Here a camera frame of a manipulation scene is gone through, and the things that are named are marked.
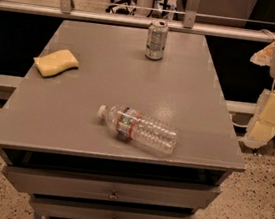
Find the yellow sponge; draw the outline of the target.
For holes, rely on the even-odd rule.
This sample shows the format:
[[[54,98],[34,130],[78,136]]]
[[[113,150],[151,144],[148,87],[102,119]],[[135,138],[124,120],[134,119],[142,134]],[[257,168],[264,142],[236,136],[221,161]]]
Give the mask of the yellow sponge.
[[[79,62],[70,50],[59,50],[42,57],[35,57],[34,63],[42,77],[58,75],[69,68],[78,68]]]

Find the metal railing frame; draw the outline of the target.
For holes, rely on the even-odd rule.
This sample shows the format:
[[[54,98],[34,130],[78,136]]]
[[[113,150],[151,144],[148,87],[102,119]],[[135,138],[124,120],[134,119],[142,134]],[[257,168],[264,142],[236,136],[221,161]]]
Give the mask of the metal railing frame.
[[[135,27],[146,27],[154,19],[150,8],[103,0],[0,0],[0,10]],[[202,16],[203,23],[198,23],[199,14],[190,9],[185,12],[166,9],[163,13],[163,20],[173,31],[264,42],[275,40],[272,31],[237,26],[245,22],[243,18],[208,14]]]

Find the silver soda can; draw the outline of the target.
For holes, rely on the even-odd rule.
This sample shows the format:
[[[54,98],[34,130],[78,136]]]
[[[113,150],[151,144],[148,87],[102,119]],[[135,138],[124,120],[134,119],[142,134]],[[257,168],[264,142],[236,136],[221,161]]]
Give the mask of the silver soda can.
[[[150,60],[160,60],[164,56],[167,43],[168,24],[165,20],[155,19],[148,27],[145,55]]]

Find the top grey drawer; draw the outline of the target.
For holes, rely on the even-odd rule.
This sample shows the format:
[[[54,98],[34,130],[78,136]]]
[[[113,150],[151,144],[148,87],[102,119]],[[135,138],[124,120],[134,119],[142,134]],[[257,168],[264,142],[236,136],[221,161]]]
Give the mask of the top grey drawer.
[[[3,175],[17,191],[108,202],[204,209],[218,197],[217,186],[125,179],[7,166]]]

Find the grey drawer cabinet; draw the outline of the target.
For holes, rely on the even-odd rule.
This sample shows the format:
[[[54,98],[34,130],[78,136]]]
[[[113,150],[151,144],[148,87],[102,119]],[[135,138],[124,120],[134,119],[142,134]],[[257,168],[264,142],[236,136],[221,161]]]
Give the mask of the grey drawer cabinet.
[[[195,219],[244,160],[202,35],[65,21],[47,51],[79,66],[31,69],[0,111],[3,174],[42,219]]]

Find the middle grey drawer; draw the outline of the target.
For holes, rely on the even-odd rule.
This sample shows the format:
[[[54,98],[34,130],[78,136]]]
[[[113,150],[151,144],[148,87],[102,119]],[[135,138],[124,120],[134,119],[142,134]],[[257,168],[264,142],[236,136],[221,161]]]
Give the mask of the middle grey drawer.
[[[129,204],[101,205],[45,198],[34,198],[30,204],[39,215],[61,219],[195,219],[184,213],[131,207]]]

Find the clear plastic water bottle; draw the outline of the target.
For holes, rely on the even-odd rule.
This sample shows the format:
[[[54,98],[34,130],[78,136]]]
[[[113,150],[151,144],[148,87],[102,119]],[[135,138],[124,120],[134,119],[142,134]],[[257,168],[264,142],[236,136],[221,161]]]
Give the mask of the clear plastic water bottle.
[[[145,116],[128,106],[102,105],[97,115],[104,120],[108,128],[122,137],[165,155],[170,155],[175,150],[178,133],[165,122]]]

